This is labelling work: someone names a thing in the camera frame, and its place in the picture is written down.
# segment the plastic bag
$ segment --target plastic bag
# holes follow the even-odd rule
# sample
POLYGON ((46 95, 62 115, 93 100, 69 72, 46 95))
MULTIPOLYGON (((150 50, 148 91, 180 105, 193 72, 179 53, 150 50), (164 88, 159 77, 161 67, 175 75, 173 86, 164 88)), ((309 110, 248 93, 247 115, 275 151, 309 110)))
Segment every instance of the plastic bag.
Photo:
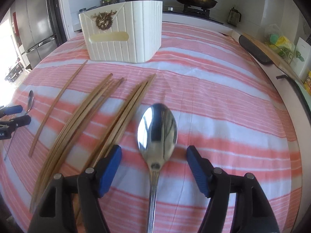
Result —
POLYGON ((276 24, 271 24, 267 26, 265 29, 266 41, 271 42, 273 44, 275 44, 276 41, 279 39, 279 37, 283 35, 284 35, 283 32, 276 24))
POLYGON ((267 45, 284 59, 293 57, 295 45, 283 35, 281 29, 276 24, 271 24, 265 29, 265 39, 267 45))

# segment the blue gripper pad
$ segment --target blue gripper pad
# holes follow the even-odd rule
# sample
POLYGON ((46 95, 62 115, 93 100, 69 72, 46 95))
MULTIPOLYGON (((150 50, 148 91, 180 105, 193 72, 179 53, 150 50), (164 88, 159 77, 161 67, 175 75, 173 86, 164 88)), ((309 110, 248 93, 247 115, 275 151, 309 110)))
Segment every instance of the blue gripper pad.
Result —
POLYGON ((96 178, 98 180, 98 195, 103 197, 109 191, 112 180, 118 170, 122 159, 122 149, 114 145, 107 157, 102 158, 96 164, 96 178))
POLYGON ((187 161, 200 192, 209 198, 211 196, 209 182, 212 179, 212 164, 202 158, 193 145, 187 148, 187 161))
POLYGON ((11 107, 6 107, 4 109, 5 109, 4 110, 4 114, 9 116, 9 115, 12 115, 12 114, 21 113, 23 111, 23 106, 15 105, 15 106, 11 106, 11 107))

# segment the white storage box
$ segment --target white storage box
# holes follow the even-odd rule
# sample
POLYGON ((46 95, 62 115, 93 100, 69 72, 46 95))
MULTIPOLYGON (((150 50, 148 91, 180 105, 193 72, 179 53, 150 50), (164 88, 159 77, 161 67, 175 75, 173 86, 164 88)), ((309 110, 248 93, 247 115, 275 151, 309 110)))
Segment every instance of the white storage box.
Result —
POLYGON ((79 15, 91 60, 142 63, 150 60, 161 46, 162 2, 131 1, 111 4, 79 15), (112 26, 96 25, 99 13, 117 11, 112 26))

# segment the gas stove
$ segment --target gas stove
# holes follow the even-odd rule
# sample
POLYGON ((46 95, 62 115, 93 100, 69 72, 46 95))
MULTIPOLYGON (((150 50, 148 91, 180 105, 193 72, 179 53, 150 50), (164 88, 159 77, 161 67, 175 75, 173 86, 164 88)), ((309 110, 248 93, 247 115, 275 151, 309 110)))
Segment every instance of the gas stove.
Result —
POLYGON ((168 7, 166 10, 163 10, 164 13, 172 13, 172 14, 178 14, 178 15, 187 15, 191 17, 201 18, 208 21, 212 21, 215 23, 223 24, 222 22, 219 22, 213 18, 210 17, 210 10, 201 8, 201 9, 195 9, 191 6, 184 5, 183 9, 176 7, 168 7))

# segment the box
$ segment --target box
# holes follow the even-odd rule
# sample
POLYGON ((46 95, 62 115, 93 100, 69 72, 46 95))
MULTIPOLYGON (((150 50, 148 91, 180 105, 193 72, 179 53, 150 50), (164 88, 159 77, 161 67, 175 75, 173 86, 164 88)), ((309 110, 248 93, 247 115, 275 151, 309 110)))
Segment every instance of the box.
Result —
POLYGON ((304 82, 311 70, 311 46, 302 38, 298 40, 290 66, 304 82))
POLYGON ((116 3, 83 12, 79 17, 91 60, 143 63, 161 46, 161 1, 116 3), (99 29, 96 16, 111 11, 116 12, 111 15, 111 27, 99 29))

